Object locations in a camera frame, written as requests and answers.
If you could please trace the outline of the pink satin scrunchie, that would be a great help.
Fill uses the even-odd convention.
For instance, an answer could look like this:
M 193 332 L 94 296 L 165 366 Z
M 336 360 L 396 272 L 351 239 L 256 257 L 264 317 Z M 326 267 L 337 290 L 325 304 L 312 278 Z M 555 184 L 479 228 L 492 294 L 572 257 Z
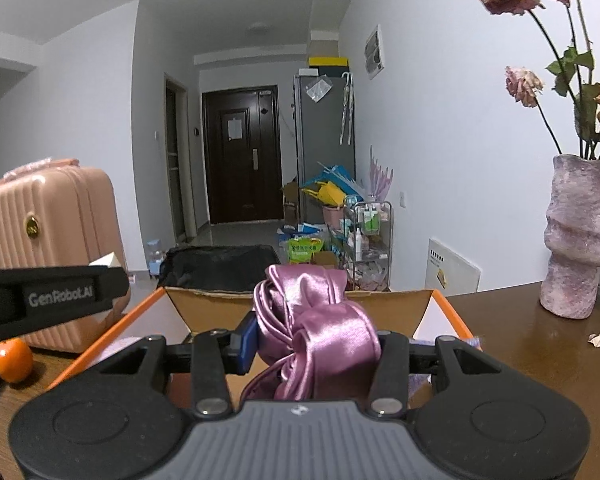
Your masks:
M 259 356 L 268 367 L 242 400 L 363 402 L 381 346 L 365 310 L 347 298 L 347 273 L 273 264 L 252 293 Z

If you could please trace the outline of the purple drawstring pouch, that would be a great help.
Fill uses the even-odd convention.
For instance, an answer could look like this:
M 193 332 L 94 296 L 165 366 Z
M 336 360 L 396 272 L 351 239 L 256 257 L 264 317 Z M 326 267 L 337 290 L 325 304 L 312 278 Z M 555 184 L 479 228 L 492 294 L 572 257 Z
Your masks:
M 412 398 L 424 385 L 429 384 L 435 393 L 449 387 L 449 379 L 442 374 L 443 359 L 434 340 L 411 338 L 410 360 L 408 361 L 408 395 Z

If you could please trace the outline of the lilac fluffy towel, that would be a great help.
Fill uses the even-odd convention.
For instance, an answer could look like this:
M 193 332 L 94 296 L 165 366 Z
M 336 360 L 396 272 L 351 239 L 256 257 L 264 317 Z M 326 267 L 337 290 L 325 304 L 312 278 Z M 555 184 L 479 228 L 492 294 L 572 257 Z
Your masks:
M 108 346 L 103 348 L 101 352 L 99 352 L 98 356 L 96 356 L 96 358 L 93 360 L 93 365 L 110 358 L 110 356 L 113 356 L 119 351 L 122 351 L 125 348 L 132 346 L 132 344 L 136 344 L 139 340 L 140 337 L 137 336 L 129 336 L 116 339 L 111 344 L 108 344 Z

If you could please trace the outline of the white rectangular block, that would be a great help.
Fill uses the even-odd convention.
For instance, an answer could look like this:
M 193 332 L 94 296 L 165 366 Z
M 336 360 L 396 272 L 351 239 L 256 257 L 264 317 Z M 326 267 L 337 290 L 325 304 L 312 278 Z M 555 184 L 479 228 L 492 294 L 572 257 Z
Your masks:
M 106 268 L 121 268 L 117 255 L 114 252 L 110 252 L 91 262 L 91 266 L 106 266 Z

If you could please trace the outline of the orange fruit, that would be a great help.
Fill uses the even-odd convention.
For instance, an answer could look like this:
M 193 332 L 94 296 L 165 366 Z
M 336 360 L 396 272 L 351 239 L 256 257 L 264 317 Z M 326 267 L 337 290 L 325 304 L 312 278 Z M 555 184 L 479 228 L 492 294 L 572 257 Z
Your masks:
M 20 338 L 0 342 L 0 377 L 9 384 L 19 384 L 33 370 L 33 353 Z

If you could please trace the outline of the red cardboard box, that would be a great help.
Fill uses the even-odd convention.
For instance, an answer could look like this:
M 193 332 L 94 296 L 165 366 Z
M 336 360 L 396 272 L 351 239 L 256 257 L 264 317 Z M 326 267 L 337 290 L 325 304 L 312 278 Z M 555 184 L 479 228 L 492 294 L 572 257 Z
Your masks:
M 356 301 L 336 285 L 268 278 L 247 296 L 158 289 L 88 348 L 66 380 L 147 336 L 179 344 L 216 328 L 256 320 L 256 357 L 245 375 L 227 378 L 236 405 L 245 400 L 364 398 L 380 360 L 379 332 L 433 342 L 457 336 L 476 346 L 440 292 L 374 292 Z

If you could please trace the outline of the black floor bag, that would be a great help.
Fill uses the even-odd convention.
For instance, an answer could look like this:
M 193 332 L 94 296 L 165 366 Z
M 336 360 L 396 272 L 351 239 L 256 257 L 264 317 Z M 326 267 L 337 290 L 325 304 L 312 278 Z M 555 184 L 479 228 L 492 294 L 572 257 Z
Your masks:
M 252 292 L 266 269 L 279 263 L 270 245 L 172 248 L 161 263 L 157 287 Z

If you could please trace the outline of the pink ribbed suitcase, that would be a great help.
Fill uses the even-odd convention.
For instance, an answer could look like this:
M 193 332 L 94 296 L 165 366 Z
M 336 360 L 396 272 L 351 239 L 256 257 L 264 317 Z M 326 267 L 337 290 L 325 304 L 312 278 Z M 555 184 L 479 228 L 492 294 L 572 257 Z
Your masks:
M 90 266 L 114 252 L 126 261 L 114 188 L 106 172 L 46 160 L 0 181 L 0 270 Z M 130 292 L 108 311 L 18 336 L 32 347 L 80 353 L 122 317 Z

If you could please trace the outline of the dark entrance door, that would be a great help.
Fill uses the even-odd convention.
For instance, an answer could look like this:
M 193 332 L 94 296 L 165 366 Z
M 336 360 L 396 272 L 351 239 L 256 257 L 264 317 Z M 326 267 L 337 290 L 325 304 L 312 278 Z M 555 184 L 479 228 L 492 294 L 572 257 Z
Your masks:
M 282 218 L 277 88 L 206 92 L 202 111 L 210 222 Z

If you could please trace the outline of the grey refrigerator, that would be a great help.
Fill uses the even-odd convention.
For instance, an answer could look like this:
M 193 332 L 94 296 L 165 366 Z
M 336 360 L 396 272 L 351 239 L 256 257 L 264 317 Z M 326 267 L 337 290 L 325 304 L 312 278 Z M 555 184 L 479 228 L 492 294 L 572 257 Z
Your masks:
M 322 174 L 325 167 L 343 166 L 355 176 L 354 136 L 342 133 L 343 78 L 327 78 L 332 85 L 319 101 L 307 93 L 317 77 L 294 78 L 294 124 L 296 125 L 297 179 L 299 186 Z

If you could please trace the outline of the pink textured vase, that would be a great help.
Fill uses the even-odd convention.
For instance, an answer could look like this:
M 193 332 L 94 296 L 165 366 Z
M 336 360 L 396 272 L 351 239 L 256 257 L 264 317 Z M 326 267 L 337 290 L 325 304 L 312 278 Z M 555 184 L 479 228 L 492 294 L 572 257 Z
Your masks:
M 600 160 L 557 155 L 544 244 L 550 251 L 540 304 L 554 315 L 588 318 L 600 284 Z

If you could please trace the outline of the dried pink roses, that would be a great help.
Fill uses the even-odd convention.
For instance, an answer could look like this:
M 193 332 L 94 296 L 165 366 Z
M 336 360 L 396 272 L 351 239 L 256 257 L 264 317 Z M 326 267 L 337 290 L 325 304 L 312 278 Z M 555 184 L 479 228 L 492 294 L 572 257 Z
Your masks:
M 550 50 L 545 66 L 549 82 L 534 70 L 507 66 L 505 89 L 529 110 L 537 110 L 559 155 L 565 153 L 542 105 L 550 90 L 571 106 L 578 155 L 600 162 L 600 70 L 588 33 L 582 0 L 478 0 L 491 15 L 526 16 L 539 29 Z

